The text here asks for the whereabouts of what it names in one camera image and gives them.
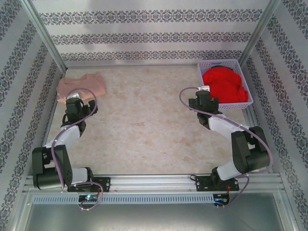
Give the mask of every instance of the basket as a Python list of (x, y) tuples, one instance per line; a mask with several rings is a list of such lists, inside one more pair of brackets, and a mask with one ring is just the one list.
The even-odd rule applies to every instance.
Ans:
[(251, 97), (249, 88), (247, 86), (246, 80), (242, 73), (239, 62), (236, 59), (214, 59), (214, 60), (203, 60), (198, 62), (197, 74), (200, 82), (200, 86), (203, 86), (203, 74), (213, 66), (222, 65), (231, 68), (235, 73), (239, 74), (242, 78), (242, 86), (248, 92), (248, 101), (244, 103), (220, 103), (219, 110), (224, 109), (245, 109), (247, 106), (251, 105), (254, 101)]

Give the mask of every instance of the wall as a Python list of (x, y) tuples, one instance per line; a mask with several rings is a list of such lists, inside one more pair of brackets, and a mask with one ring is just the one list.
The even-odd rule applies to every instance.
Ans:
[(10, 224), (62, 73), (18, 0), (0, 0), (0, 231)]
[(269, 0), (34, 0), (68, 67), (238, 58)]
[(283, 0), (243, 73), (300, 230), (308, 230), (308, 7)]

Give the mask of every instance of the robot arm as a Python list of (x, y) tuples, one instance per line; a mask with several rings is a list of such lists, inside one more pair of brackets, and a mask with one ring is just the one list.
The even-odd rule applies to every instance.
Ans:
[(51, 145), (54, 141), (54, 152), (64, 178), (64, 183), (70, 186), (74, 183), (92, 180), (93, 174), (90, 168), (71, 167), (66, 149), (71, 147), (81, 137), (86, 128), (86, 123), (82, 121), (69, 129), (67, 128), (89, 115), (94, 110), (94, 107), (94, 100), (89, 101), (89, 106), (84, 105), (78, 93), (67, 97), (66, 111), (61, 125), (61, 130), (66, 129), (66, 132), (58, 140), (53, 139), (44, 147), (35, 148), (32, 152), (33, 184), (36, 188), (48, 189), (61, 186), (55, 167), (48, 166), (52, 161)]
[[(265, 147), (248, 132), (224, 120), (224, 114), (218, 111), (218, 98), (211, 100), (209, 87), (203, 86), (196, 92), (195, 99), (189, 99), (189, 106), (204, 112), (219, 115), (221, 118), (198, 113), (200, 124), (209, 130), (219, 132), (232, 142), (233, 160), (225, 165), (212, 170), (212, 181), (218, 183), (220, 180), (228, 180), (241, 174), (267, 167), (270, 163)], [(249, 128), (251, 132), (259, 136), (265, 143), (265, 135), (260, 127)]]

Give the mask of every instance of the mounting plate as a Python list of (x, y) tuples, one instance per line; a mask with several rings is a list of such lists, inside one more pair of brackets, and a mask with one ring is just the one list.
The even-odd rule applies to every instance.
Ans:
[(219, 185), (217, 186), (214, 186), (210, 176), (191, 175), (191, 180), (196, 182), (197, 192), (227, 191), (228, 185), (230, 187), (230, 191), (239, 191), (240, 189), (239, 183), (235, 178), (220, 181)]
[[(102, 185), (104, 193), (109, 192), (110, 189), (110, 177), (94, 177), (93, 182), (99, 183)], [(99, 186), (97, 185), (85, 185), (85, 186), (79, 186), (79, 187), (74, 187), (70, 186), (67, 188), (68, 192), (75, 192), (75, 193), (97, 193), (99, 190)]]

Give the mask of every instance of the damask pattern stripe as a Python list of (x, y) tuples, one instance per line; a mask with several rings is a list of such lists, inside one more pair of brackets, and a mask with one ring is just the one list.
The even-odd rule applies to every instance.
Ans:
[(9, 89), (11, 88), (11, 84), (15, 79), (15, 75), (23, 61), (26, 52), (34, 38), (37, 30), (35, 29), (32, 22), (29, 20), (25, 29), (22, 32), (21, 37), (19, 38), (12, 55), (9, 57), (6, 66), (1, 72), (0, 76), (0, 107), (2, 107), (2, 103), (5, 100), (5, 96), (7, 95)]
[(0, 212), (0, 221), (1, 221), (0, 230), (5, 230), (6, 225), (8, 223), (8, 219), (12, 211), (13, 203), (17, 197), (16, 194), (18, 192), (20, 181), (22, 180), (22, 176), (25, 171), (25, 167), (26, 167), (26, 163), (29, 158), (29, 154), (31, 153), (33, 149), (32, 147), (33, 140), (37, 132), (37, 129), (39, 127), (40, 119), (42, 117), (45, 103), (47, 101), (56, 71), (57, 71), (57, 65), (53, 61), (49, 68), (42, 91), (40, 93), (37, 106), (34, 111), (34, 115), (32, 116), (30, 126), (26, 133), (25, 141), (23, 143), (22, 149), (20, 150), (20, 154), (18, 156), (18, 160), (14, 168), (14, 174), (12, 174), (12, 179), (10, 180), (9, 188), (7, 189), (7, 193), (4, 197), (4, 203), (1, 205), (2, 208)]
[(64, 61), (152, 60), (152, 59), (237, 59), (242, 51), (113, 51), (61, 53)]
[(283, 0), (283, 4), (308, 39), (308, 7), (303, 0)]
[(11, 146), (17, 134), (17, 130), (19, 129), (20, 122), (24, 116), (24, 112), (29, 103), (31, 93), (34, 89), (36, 80), (39, 77), (47, 53), (47, 47), (45, 44), (42, 44), (35, 57), (22, 91), (20, 92), (12, 117), (9, 119), (8, 125), (6, 126), (7, 129), (3, 133), (0, 143), (0, 173), (2, 173), (2, 169), (5, 166), (5, 160), (8, 158), (8, 154), (11, 151)]
[(261, 9), (154, 10), (40, 13), (45, 25), (162, 23), (162, 22), (256, 22)]
[(299, 154), (301, 155), (301, 158), (305, 163), (305, 167), (308, 168), (308, 139), (305, 132), (303, 131), (302, 125), (297, 119), (297, 114), (294, 111), (294, 108), (291, 101), (289, 100), (285, 87), (280, 80), (279, 74), (276, 71), (274, 63), (262, 39), (260, 39), (256, 43), (256, 50), (260, 56), (266, 73), (269, 76), (270, 83), (277, 96), (277, 100), (280, 104), (282, 112), (284, 113), (283, 116), (286, 118), (286, 122), (289, 125), (289, 129), (291, 130), (293, 139), (296, 142), (297, 148), (299, 149)]
[(21, 9), (19, 0), (7, 0), (0, 10), (0, 41)]
[(295, 167), (293, 163), (290, 161), (290, 156), (288, 150), (285, 148), (284, 140), (281, 136), (279, 127), (277, 125), (276, 118), (270, 106), (269, 100), (266, 96), (265, 90), (261, 83), (259, 74), (257, 72), (256, 66), (251, 57), (248, 58), (246, 62), (247, 68), (249, 70), (250, 76), (252, 78), (252, 82), (257, 91), (257, 95), (263, 109), (264, 116), (266, 118), (267, 124), (270, 129), (271, 136), (273, 138), (274, 144), (276, 146), (277, 154), (280, 158), (282, 167), (287, 176), (287, 180), (291, 185), (292, 195), (295, 199), (295, 203), (297, 204), (297, 210), (301, 215), (301, 218), (304, 221), (304, 227), (308, 229), (308, 210), (307, 210), (307, 201), (305, 199), (305, 194), (303, 190), (300, 188), (301, 185), (298, 182), (298, 177), (296, 175)]
[(301, 95), (306, 101), (308, 106), (308, 73), (302, 65), (301, 60), (298, 58), (295, 50), (293, 49), (291, 42), (287, 35), (283, 31), (277, 18), (273, 16), (269, 21), (267, 28), (276, 42), (277, 48), (280, 54), (284, 58), (286, 66), (289, 68), (297, 88), (300, 90)]
[(124, 33), (52, 36), (56, 45), (146, 42), (247, 42), (250, 32)]

